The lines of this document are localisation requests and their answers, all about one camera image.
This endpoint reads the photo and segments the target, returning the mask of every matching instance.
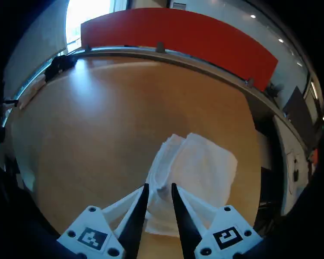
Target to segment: black object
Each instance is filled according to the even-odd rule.
[[[14,107],[17,107],[18,100],[4,100],[3,103],[5,103],[5,104],[14,104]]]
[[[185,259],[195,259],[194,250],[202,240],[202,237],[194,225],[175,183],[172,183],[172,199],[182,246],[182,254]]]
[[[283,108],[287,118],[295,127],[307,148],[311,151],[316,147],[316,135],[313,129],[310,112],[298,87],[295,87],[292,96]]]
[[[128,218],[124,230],[118,238],[119,243],[125,249],[125,259],[137,258],[148,198],[149,184],[146,183],[131,216]]]
[[[53,59],[51,62],[51,65],[46,69],[45,71],[45,81],[48,82],[53,77],[55,77],[60,71],[65,71],[67,69],[70,69],[71,67],[74,67],[74,65],[77,63],[78,58],[69,55],[69,56],[58,56]]]

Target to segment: orange panel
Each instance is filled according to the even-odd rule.
[[[198,13],[169,8],[140,8],[110,13],[81,25],[82,46],[148,46],[209,61],[264,90],[277,59],[238,29]]]

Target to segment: window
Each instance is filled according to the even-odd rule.
[[[67,50],[81,46],[80,25],[96,17],[112,13],[115,0],[70,0],[66,13]]]

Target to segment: wall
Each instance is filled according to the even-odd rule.
[[[279,38],[283,39],[282,33],[272,25],[267,25],[267,18],[248,3],[242,0],[228,2],[225,0],[172,0],[171,7],[174,2],[186,4],[187,11],[201,13],[234,26],[254,38],[274,55],[278,59],[278,64],[271,82],[275,85],[284,85],[284,89],[277,98],[277,103],[281,108],[287,103],[296,86],[303,93],[308,73],[305,65],[301,67],[297,64],[297,62],[303,63],[296,51],[293,51],[294,55],[292,55],[291,44],[285,39],[284,43],[279,42]]]
[[[27,29],[4,70],[7,98],[46,60],[66,48],[65,22],[68,0],[56,0]]]
[[[132,9],[147,7],[166,7],[167,0],[132,0]]]

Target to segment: ceiling light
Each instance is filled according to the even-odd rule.
[[[316,99],[318,100],[318,95],[317,95],[316,87],[315,87],[315,85],[314,85],[314,83],[312,81],[311,81],[311,86],[313,88],[314,95],[315,95]]]

